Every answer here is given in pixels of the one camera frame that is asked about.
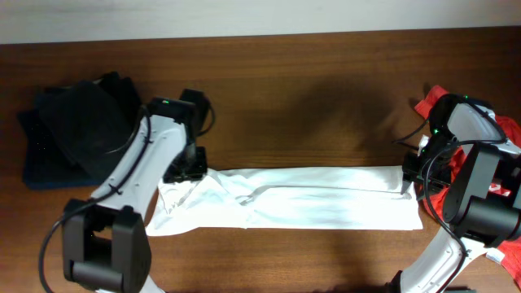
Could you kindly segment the white t-shirt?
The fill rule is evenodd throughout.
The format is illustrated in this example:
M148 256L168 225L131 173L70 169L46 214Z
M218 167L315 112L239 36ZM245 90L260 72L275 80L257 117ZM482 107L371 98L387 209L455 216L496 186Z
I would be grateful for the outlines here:
M197 228L420 230L399 166L244 168L158 185L150 236Z

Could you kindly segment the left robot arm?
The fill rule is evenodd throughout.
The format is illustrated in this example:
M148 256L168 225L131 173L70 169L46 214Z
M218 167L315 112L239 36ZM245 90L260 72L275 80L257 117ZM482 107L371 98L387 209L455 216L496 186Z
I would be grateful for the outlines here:
M154 98L112 173L87 200L72 199L61 220L63 275L94 292L158 292L151 278L145 218L159 183L199 181L208 171L197 137L214 115L198 91Z

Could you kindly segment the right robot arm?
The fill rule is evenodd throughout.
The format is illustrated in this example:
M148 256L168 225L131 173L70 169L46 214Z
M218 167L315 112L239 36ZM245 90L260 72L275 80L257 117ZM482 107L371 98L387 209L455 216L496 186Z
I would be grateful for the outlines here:
M445 190L440 230L422 255L387 284L390 292L444 292L478 256L520 238L520 149L486 102L444 94L424 122L431 136L402 164L403 186L422 186L420 199Z

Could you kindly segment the red t-shirt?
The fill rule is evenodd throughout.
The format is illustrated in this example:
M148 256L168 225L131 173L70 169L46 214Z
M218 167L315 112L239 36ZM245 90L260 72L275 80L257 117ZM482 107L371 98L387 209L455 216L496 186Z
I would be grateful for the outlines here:
M426 98L414 105L414 110L424 119L428 118L431 109L440 100L440 98L449 92L444 88L435 85L428 93ZM505 132L506 136L517 146L520 146L520 126L508 116L497 116L496 122ZM459 173L466 159L466 154L459 147L450 157L448 162L448 170L450 178L453 180ZM442 207L447 197L448 188L445 187L441 191L430 196L431 204L436 210L436 214L442 218ZM520 288L520 241L504 242L498 248L504 255L500 265L514 279L518 288Z

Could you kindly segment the black folded garment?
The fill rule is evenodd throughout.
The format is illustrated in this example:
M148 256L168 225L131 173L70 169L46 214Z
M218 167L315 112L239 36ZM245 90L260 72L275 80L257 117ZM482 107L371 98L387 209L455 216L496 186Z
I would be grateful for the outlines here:
M131 140L141 99L129 77L109 72L97 81L46 88L35 106L68 171L104 181Z

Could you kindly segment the dark navy folded garment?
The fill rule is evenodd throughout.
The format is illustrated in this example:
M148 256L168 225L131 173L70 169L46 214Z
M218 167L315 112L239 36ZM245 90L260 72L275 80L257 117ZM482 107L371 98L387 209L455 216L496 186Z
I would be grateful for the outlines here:
M69 161L42 122L37 109L19 112L17 120L28 139L22 181L29 189L54 190L101 183L80 165Z

